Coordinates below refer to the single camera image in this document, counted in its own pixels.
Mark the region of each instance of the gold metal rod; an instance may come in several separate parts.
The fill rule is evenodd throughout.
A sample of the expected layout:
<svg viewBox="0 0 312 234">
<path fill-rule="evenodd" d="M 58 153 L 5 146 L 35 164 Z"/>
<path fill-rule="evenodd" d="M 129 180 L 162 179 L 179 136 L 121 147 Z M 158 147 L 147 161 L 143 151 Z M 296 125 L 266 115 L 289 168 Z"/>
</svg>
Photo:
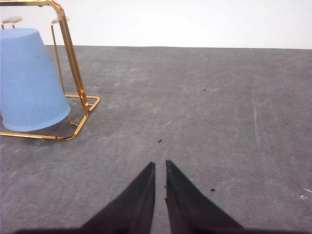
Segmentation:
<svg viewBox="0 0 312 234">
<path fill-rule="evenodd" d="M 54 0 L 49 0 L 48 2 L 49 2 L 49 5 L 52 6 L 57 13 L 59 26 L 62 31 L 65 49 L 67 52 L 67 57 L 69 60 L 72 73 L 73 73 L 73 78 L 76 84 L 77 92 L 79 94 L 80 102 L 82 104 L 84 113 L 86 115 L 89 112 L 89 105 L 88 105 L 85 89 L 84 89 L 84 86 L 80 77 L 80 72 L 79 72 L 79 68 L 78 68 L 78 64 L 77 64 L 77 60 L 75 56 L 72 39 L 70 37 L 65 12 L 62 6 L 59 3 L 55 2 Z"/>
<path fill-rule="evenodd" d="M 57 46 L 56 41 L 55 41 L 55 34 L 54 34 L 54 29 L 53 29 L 53 23 L 51 23 L 51 31 L 52 31 L 52 38 L 53 38 L 53 44 L 54 44 L 55 55 L 56 55 L 57 64 L 58 64 L 58 75 L 59 75 L 59 80 L 60 80 L 60 84 L 61 84 L 61 86 L 62 86 L 63 92 L 65 93 L 63 75 L 62 75 L 62 71 L 61 71 L 61 68 L 60 68 L 59 52 L 58 52 L 58 46 Z"/>
</svg>

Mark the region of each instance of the gold metal frame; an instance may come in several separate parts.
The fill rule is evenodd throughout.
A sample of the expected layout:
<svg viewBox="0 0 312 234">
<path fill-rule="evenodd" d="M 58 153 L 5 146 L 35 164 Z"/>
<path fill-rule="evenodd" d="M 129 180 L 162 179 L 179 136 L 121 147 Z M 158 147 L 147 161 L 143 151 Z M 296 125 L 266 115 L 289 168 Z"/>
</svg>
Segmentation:
<svg viewBox="0 0 312 234">
<path fill-rule="evenodd" d="M 71 136 L 68 137 L 63 137 L 63 136 L 49 136 L 49 135 L 36 135 L 36 134 L 24 134 L 24 133 L 10 133 L 10 132 L 0 132 L 0 135 L 2 136 L 12 136 L 12 137 L 29 137 L 29 138 L 40 138 L 40 139 L 54 139 L 54 140 L 71 140 L 77 136 L 81 128 L 83 127 L 84 123 L 86 122 L 89 113 L 96 107 L 96 105 L 100 101 L 100 97 L 96 96 L 87 96 L 81 77 L 80 77 L 80 72 L 75 56 L 75 51 L 72 43 L 72 39 L 70 37 L 68 25 L 67 25 L 67 20 L 66 20 L 66 15 L 65 12 L 62 8 L 62 6 L 57 3 L 54 0 L 0 0 L 0 5 L 1 6 L 51 6 L 54 8 L 56 11 L 56 14 L 58 16 L 57 22 L 59 23 L 63 40 L 64 40 L 64 45 L 67 53 L 67 57 L 69 60 L 69 64 L 71 67 L 71 71 L 73 74 L 73 78 L 75 81 L 76 89 L 78 92 L 78 95 L 70 95 L 66 94 L 66 97 L 69 98 L 79 98 L 82 108 L 83 108 L 83 118 L 80 121 L 80 123 L 75 124 L 70 120 L 70 117 L 68 117 L 69 121 L 71 124 L 76 126 L 76 129 L 74 133 Z M 51 28 L 52 28 L 52 33 L 53 33 L 53 38 L 54 38 L 54 31 L 53 31 L 53 23 L 55 23 L 55 20 L 52 21 L 51 23 Z M 59 65 L 59 56 L 57 52 L 57 47 L 55 43 L 55 38 L 54 38 L 54 45 L 55 45 L 55 50 L 56 50 L 56 55 L 57 55 L 57 62 L 58 62 L 58 69 L 60 73 L 60 79 L 62 83 L 62 76 L 61 76 L 61 71 L 60 71 L 60 65 Z M 95 101 L 93 103 L 88 102 L 89 99 L 94 99 Z"/>
</svg>

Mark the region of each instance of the floor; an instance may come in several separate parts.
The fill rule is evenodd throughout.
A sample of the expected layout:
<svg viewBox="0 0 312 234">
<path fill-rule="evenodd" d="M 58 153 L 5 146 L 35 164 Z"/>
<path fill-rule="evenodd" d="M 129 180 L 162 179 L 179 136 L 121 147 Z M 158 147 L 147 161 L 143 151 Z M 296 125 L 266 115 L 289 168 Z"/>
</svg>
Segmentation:
<svg viewBox="0 0 312 234">
<path fill-rule="evenodd" d="M 4 233 L 79 227 L 153 161 L 152 233 L 169 234 L 166 159 L 243 226 L 312 232 L 312 51 L 75 50 L 101 102 L 73 140 L 1 137 Z M 73 93 L 63 47 L 61 61 Z M 42 132 L 72 130 L 64 120 Z"/>
</svg>

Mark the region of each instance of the white wall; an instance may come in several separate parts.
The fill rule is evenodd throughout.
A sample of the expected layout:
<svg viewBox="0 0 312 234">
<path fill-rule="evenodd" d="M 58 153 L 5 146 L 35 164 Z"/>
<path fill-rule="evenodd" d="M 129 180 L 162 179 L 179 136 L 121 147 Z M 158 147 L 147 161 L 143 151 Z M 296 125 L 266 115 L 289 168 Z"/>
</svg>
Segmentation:
<svg viewBox="0 0 312 234">
<path fill-rule="evenodd" d="M 75 45 L 312 48 L 312 0 L 58 1 Z M 0 9 L 52 44 L 51 7 Z"/>
</svg>

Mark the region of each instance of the ribbed plastic surface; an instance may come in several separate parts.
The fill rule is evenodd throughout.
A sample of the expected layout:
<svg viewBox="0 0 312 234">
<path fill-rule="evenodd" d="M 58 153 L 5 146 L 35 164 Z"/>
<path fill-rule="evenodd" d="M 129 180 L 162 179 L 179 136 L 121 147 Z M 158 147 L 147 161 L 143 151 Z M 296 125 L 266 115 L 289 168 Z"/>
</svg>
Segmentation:
<svg viewBox="0 0 312 234">
<path fill-rule="evenodd" d="M 39 32 L 16 28 L 0 30 L 0 33 L 0 99 L 4 126 L 27 132 L 63 120 L 70 106 Z"/>
</svg>

